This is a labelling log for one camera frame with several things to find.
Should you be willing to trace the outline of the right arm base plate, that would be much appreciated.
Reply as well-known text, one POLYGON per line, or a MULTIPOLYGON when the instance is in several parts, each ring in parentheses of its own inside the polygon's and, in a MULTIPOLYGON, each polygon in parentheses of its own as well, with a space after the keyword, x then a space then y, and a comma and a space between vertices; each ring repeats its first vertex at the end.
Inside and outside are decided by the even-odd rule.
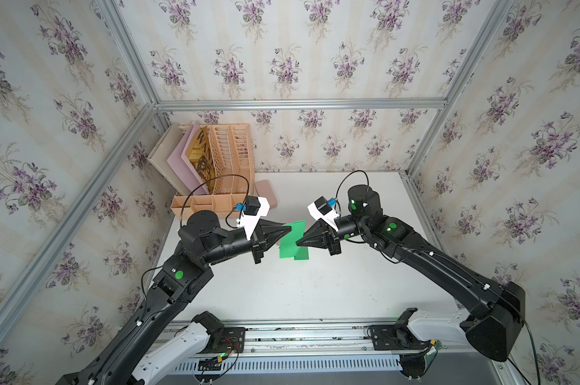
POLYGON ((367 335, 375 351, 429 351, 432 341, 419 340, 406 326, 372 325, 367 335))

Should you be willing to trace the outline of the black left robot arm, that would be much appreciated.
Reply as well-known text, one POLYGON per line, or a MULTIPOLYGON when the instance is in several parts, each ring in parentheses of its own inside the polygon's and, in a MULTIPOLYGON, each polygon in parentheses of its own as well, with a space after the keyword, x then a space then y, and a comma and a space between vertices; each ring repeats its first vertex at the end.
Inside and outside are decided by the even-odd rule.
POLYGON ((89 365, 63 375, 61 384, 157 384, 180 362, 220 338, 224 325, 211 312, 153 350, 161 333, 214 277, 211 267, 249 253, 260 263, 266 251, 291 227, 266 220, 266 199, 247 194, 235 229, 222 228, 219 216, 201 210, 182 220, 174 254, 156 270, 151 287, 117 336, 89 365))

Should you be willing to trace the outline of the green square paper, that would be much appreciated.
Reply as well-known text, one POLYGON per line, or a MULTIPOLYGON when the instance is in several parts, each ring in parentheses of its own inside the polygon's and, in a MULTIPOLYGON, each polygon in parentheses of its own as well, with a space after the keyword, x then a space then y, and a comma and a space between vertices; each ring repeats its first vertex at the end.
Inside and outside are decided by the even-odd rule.
POLYGON ((309 251, 307 247, 299 247, 296 255, 294 256, 295 261, 307 261, 309 260, 309 251))
POLYGON ((280 259, 293 259, 299 246, 296 242, 304 236, 306 221, 296 221, 286 224, 291 226, 290 234, 281 239, 280 242, 280 259))

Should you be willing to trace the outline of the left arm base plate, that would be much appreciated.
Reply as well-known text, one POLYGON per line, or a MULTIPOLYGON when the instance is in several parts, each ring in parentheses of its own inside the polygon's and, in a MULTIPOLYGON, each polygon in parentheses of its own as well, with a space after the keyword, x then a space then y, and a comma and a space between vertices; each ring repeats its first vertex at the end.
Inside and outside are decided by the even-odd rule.
POLYGON ((216 330, 200 354, 243 353, 247 329, 224 327, 216 330))

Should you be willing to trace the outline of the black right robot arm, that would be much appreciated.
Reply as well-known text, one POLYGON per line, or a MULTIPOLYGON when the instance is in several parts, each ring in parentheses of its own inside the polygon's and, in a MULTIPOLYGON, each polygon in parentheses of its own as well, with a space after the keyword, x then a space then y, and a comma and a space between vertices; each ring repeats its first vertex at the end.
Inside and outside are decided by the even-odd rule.
POLYGON ((530 330, 526 293, 514 283, 499 283, 463 265, 431 244, 410 223, 387 213, 398 207, 397 193, 388 183, 367 176, 347 190, 347 213, 339 199, 321 197, 309 206, 314 225, 297 246, 341 253, 343 242, 362 243, 388 263, 405 265, 447 292, 463 314, 441 319, 420 318, 407 308, 392 325, 369 327, 368 337, 378 351, 398 351, 402 375, 419 380, 429 370, 443 342, 466 341, 487 359, 519 364, 511 351, 522 330, 530 330))

